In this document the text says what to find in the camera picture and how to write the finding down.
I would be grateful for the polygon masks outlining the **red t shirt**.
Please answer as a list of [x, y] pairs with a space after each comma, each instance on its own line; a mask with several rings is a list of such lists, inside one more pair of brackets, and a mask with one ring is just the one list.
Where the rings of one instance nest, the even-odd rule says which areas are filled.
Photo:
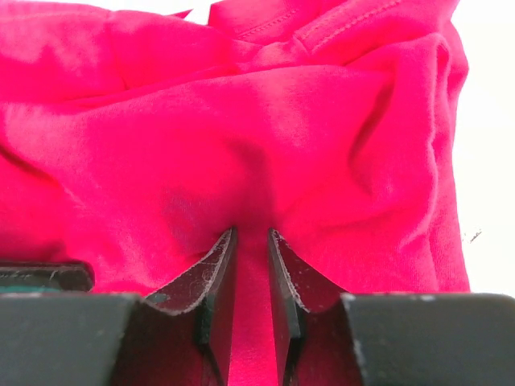
[[1, 4], [1, 256], [148, 294], [236, 227], [229, 382], [275, 385], [266, 233], [343, 289], [467, 292], [454, 1]]

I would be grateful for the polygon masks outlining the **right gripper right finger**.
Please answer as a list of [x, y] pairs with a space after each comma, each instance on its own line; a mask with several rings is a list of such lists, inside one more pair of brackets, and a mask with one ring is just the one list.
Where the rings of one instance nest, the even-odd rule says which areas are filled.
[[511, 385], [514, 300], [352, 294], [268, 233], [282, 385]]

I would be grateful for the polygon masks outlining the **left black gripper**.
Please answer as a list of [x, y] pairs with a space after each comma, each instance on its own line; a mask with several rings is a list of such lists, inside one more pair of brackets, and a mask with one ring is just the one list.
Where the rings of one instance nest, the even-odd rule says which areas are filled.
[[1, 262], [1, 292], [89, 292], [93, 271], [85, 263], [71, 262]]

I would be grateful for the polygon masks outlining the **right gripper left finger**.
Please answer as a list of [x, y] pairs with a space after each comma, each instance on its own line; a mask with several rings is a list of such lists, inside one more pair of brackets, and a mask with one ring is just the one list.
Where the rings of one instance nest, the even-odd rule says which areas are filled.
[[146, 297], [1, 292], [4, 385], [225, 385], [237, 231]]

